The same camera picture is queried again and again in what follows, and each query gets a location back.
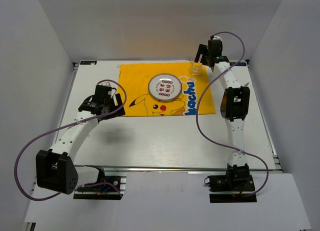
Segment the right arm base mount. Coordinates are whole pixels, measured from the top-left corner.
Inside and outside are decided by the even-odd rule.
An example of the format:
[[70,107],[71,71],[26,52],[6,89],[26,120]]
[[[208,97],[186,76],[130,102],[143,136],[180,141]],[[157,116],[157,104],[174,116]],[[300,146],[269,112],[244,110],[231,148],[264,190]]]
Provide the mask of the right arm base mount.
[[227,176],[208,175],[203,184],[208,187],[209,201],[211,204],[256,203],[257,195],[252,175],[248,180],[228,183]]

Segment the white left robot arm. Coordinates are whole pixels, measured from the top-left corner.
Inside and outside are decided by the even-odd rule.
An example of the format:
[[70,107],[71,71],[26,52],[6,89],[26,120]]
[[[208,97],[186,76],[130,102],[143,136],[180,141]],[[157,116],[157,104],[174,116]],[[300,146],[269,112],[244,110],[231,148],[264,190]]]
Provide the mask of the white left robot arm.
[[75,157],[90,132],[103,120],[125,114],[121,95],[93,95],[78,108],[74,122],[48,150],[40,150],[35,158],[38,187],[69,195],[77,187],[99,191],[106,178],[98,166],[75,167]]

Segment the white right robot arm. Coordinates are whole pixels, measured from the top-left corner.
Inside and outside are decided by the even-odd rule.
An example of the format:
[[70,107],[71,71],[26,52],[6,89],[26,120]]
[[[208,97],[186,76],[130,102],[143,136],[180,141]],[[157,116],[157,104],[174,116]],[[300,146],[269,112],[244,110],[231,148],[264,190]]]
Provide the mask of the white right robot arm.
[[226,186],[236,191],[249,180],[250,171],[244,154],[244,123],[249,111],[250,89],[239,83],[232,72],[229,59],[222,55],[223,43],[218,36],[212,36],[207,45],[200,44],[195,61],[208,66],[216,74],[224,88],[220,114],[225,120],[229,144],[225,147],[233,152],[227,161]]

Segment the yellow printed cloth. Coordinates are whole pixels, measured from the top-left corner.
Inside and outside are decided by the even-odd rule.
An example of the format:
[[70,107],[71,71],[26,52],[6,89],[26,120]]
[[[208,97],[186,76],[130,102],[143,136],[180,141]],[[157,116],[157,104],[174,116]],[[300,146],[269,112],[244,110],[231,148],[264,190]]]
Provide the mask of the yellow printed cloth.
[[206,67],[194,75],[191,62],[122,64],[118,93],[127,117],[208,115],[216,112],[209,82]]

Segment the white plate with red print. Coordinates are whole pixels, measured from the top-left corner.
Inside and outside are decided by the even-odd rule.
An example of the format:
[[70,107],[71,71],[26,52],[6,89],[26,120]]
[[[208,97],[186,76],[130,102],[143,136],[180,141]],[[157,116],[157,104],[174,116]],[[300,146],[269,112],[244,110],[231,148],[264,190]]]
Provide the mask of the white plate with red print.
[[156,100],[171,101],[182,93],[182,83],[172,74],[160,73],[150,79],[148,92]]

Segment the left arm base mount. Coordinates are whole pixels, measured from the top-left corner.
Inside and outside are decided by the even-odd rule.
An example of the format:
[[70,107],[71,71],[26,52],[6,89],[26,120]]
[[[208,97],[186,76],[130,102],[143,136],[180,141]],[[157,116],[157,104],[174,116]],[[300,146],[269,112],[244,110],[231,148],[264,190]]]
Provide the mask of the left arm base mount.
[[125,193],[127,173],[94,165],[77,167],[79,180],[75,200],[120,201]]

